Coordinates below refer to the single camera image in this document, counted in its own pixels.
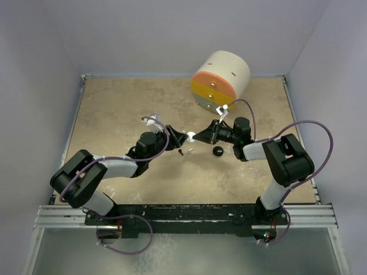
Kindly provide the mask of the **white earbud charging case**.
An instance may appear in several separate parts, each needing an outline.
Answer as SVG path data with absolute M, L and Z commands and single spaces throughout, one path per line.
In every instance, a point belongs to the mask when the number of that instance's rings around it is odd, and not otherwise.
M 187 132 L 186 133 L 187 134 L 187 139 L 186 139 L 186 141 L 188 142 L 188 143 L 194 143 L 195 142 L 195 139 L 194 139 L 194 136 L 196 135 L 196 133 L 195 132 L 192 132 L 192 131 L 190 131 L 190 132 Z

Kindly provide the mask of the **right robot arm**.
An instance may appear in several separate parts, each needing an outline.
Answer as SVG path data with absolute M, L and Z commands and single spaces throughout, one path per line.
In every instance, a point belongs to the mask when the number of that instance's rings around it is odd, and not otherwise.
M 242 162 L 267 161 L 272 181 L 257 198 L 254 209 L 254 216 L 261 224 L 270 223 L 279 212 L 285 194 L 315 170 L 313 161 L 295 135 L 257 143 L 252 139 L 249 120 L 244 117 L 237 117 L 232 128 L 213 120 L 208 128 L 193 135 L 193 140 L 211 145 L 219 141 L 230 143 L 235 157 Z

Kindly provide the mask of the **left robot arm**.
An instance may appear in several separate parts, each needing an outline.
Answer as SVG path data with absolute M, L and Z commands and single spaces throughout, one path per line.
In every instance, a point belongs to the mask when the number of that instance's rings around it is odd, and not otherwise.
M 97 214 L 106 225 L 118 218 L 117 204 L 106 194 L 97 191 L 104 179 L 136 178 L 149 168 L 149 163 L 165 151 L 179 149 L 190 136 L 172 129 L 144 132 L 126 155 L 102 157 L 87 150 L 75 153 L 50 179 L 51 187 L 60 201 L 72 208 L 83 207 Z

